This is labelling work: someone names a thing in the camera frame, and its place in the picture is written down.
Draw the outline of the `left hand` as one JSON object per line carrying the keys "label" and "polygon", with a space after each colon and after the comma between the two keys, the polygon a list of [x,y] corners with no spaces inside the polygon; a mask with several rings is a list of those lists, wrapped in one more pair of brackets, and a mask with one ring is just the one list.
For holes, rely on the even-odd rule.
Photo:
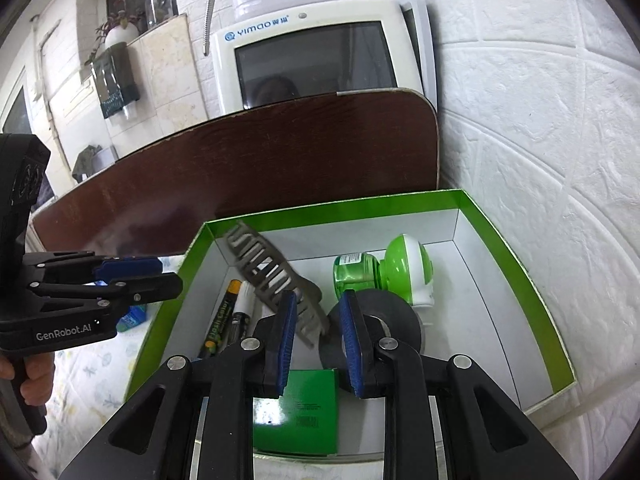
{"label": "left hand", "polygon": [[27,405],[46,404],[52,394],[54,355],[52,353],[28,356],[25,361],[26,379],[21,384],[21,395]]}

